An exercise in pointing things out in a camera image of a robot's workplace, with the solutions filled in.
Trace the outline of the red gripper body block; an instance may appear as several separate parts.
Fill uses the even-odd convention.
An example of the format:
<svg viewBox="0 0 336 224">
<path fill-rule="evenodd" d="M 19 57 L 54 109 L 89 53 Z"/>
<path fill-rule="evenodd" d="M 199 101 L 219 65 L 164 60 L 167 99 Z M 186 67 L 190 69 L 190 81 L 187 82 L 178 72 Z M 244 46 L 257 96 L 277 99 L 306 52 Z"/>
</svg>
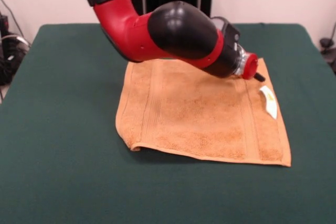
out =
<svg viewBox="0 0 336 224">
<path fill-rule="evenodd" d="M 254 53 L 244 54 L 241 66 L 243 68 L 241 77 L 245 80 L 252 79 L 257 73 L 258 57 Z"/>
</svg>

